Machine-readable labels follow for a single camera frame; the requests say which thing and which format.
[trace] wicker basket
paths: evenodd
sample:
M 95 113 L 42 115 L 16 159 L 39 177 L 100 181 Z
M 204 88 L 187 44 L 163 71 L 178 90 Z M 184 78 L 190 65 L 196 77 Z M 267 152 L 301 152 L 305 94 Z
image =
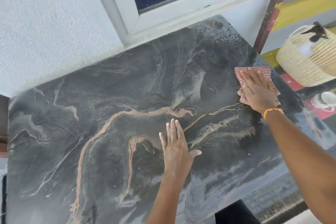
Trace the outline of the wicker basket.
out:
M 276 55 L 279 65 L 299 84 L 316 86 L 336 78 L 336 35 L 326 29 L 328 39 L 321 38 L 313 46 L 313 55 L 305 57 L 294 43 L 304 43 L 314 33 L 301 35 L 312 26 L 294 31 Z

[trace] left hand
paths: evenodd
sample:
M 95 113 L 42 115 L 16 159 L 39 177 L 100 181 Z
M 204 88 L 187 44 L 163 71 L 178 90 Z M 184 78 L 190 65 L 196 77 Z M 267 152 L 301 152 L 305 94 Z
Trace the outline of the left hand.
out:
M 182 189 L 194 158 L 202 152 L 200 150 L 188 151 L 187 141 L 178 120 L 172 119 L 170 123 L 166 124 L 166 129 L 167 141 L 163 134 L 159 133 L 165 163 L 164 175 L 172 178 L 176 186 L 180 186 Z

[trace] cleaning rag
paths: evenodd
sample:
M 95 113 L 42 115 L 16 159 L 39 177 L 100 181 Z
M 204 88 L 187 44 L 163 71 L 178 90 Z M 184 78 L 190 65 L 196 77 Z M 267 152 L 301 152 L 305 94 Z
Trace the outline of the cleaning rag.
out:
M 271 80 L 271 69 L 269 67 L 251 67 L 251 69 L 257 74 L 258 72 L 261 72 L 261 74 L 264 76 L 265 81 L 269 82 Z M 235 67 L 234 72 L 237 76 L 237 79 L 240 83 L 241 88 L 238 90 L 238 95 L 240 96 L 239 101 L 243 104 L 249 104 L 249 101 L 247 101 L 245 92 L 243 91 L 243 86 L 246 85 L 246 82 L 244 81 L 244 78 L 241 76 L 241 72 L 247 73 L 247 67 Z M 274 94 L 276 95 L 276 102 L 277 105 L 280 104 L 278 100 L 278 95 L 280 95 L 280 92 L 277 90 L 277 88 L 274 86 Z

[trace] marble-pattern surface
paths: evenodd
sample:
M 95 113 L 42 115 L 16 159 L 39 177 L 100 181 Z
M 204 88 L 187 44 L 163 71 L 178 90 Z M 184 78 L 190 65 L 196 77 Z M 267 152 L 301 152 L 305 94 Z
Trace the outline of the marble-pattern surface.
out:
M 260 115 L 238 102 L 233 69 L 256 58 L 216 16 L 11 99 L 8 223 L 144 223 L 164 170 L 158 133 L 171 118 L 203 152 L 176 223 L 201 223 L 284 174 Z M 305 126 L 302 102 L 273 79 L 288 117 Z

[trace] wristband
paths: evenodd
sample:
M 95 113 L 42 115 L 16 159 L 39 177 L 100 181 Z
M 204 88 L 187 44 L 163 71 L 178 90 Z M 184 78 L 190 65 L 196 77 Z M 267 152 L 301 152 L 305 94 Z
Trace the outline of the wristband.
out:
M 262 116 L 264 117 L 264 119 L 266 119 L 266 114 L 267 114 L 269 111 L 273 111 L 273 110 L 276 110 L 276 111 L 282 112 L 282 114 L 285 114 L 285 113 L 283 112 L 283 110 L 280 109 L 280 108 L 269 108 L 269 109 L 267 109 L 266 111 L 264 111 L 264 113 L 262 114 Z

